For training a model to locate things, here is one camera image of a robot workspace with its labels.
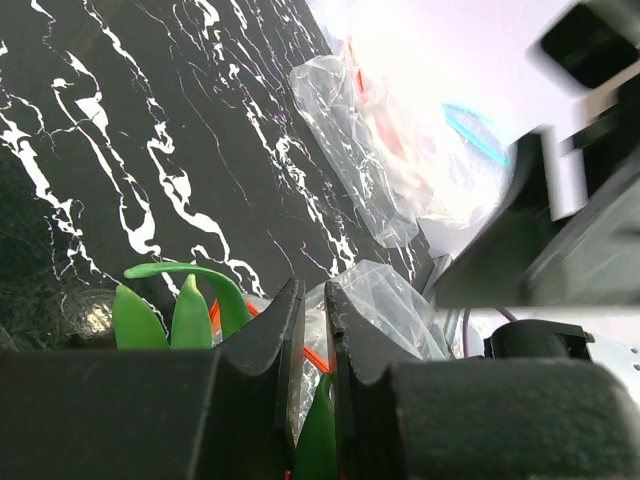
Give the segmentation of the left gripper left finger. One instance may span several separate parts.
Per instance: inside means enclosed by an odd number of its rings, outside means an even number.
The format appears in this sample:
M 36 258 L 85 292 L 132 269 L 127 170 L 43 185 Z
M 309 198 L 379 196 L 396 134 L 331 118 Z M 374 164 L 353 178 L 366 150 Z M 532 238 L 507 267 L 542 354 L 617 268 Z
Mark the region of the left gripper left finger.
M 292 469 L 303 366 L 305 285 L 287 281 L 269 306 L 216 348 L 215 479 L 283 479 Z

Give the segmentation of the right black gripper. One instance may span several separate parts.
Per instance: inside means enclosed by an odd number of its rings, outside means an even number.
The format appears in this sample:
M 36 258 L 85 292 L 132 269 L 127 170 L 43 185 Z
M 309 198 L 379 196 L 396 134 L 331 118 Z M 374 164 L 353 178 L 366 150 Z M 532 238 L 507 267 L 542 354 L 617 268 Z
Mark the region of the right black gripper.
M 478 235 L 434 285 L 446 308 L 639 303 L 639 5 L 574 1 L 530 55 L 582 93 L 576 131 L 537 127 Z

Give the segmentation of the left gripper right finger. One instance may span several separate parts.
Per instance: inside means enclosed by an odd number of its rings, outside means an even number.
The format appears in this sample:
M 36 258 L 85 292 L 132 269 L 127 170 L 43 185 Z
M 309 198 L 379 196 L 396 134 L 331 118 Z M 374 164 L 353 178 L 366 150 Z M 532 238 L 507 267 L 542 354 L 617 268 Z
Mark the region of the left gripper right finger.
M 366 319 L 344 289 L 324 287 L 342 479 L 423 479 L 425 364 Z

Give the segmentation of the clear bag orange zipper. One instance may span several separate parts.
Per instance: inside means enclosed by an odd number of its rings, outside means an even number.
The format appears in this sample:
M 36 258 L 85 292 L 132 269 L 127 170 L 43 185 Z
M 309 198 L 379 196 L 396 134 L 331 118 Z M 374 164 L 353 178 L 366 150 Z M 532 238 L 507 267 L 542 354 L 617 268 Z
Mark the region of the clear bag orange zipper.
M 432 305 L 391 266 L 361 260 L 333 278 L 357 310 L 391 340 L 422 360 L 445 360 L 448 347 Z M 310 350 L 302 369 L 298 436 L 320 376 L 328 369 L 324 285 L 305 296 L 304 346 Z

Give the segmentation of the pink dragon fruit toy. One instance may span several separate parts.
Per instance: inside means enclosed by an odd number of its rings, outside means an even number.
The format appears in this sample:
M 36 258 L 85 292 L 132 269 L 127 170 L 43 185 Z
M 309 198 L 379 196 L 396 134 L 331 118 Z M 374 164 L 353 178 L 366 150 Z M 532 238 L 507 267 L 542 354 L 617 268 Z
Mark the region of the pink dragon fruit toy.
M 250 322 L 256 313 L 229 277 L 195 264 L 143 263 L 126 269 L 127 279 L 181 273 L 186 279 L 179 290 L 166 333 L 146 301 L 130 288 L 116 288 L 112 326 L 119 349 L 211 349 L 217 331 L 228 338 Z M 329 364 L 312 348 L 304 356 L 321 373 L 295 450 L 291 479 L 338 479 L 334 407 Z

